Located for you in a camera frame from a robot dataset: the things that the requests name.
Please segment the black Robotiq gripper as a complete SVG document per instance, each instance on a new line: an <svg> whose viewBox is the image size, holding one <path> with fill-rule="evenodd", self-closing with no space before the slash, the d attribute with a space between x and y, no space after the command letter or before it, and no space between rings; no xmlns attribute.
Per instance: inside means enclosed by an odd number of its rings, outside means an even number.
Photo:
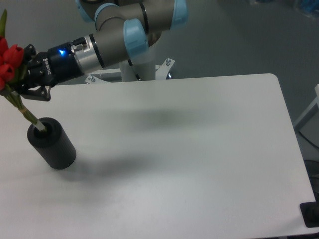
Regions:
<svg viewBox="0 0 319 239"><path fill-rule="evenodd" d="M37 89L19 87L17 92L27 100L51 100L50 90L55 85L83 76L71 46L56 46L36 53L32 44L24 48L23 62L27 63L27 85Z"/></svg>

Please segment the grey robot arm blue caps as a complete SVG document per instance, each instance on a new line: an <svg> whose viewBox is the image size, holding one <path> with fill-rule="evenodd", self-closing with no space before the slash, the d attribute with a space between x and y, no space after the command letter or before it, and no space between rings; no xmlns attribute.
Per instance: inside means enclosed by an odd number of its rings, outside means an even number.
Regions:
<svg viewBox="0 0 319 239"><path fill-rule="evenodd" d="M27 46L27 71L15 91L25 99L49 101L49 88L133 59L147 52L150 38L184 26L184 0L79 0L84 19L96 31L36 53Z"/></svg>

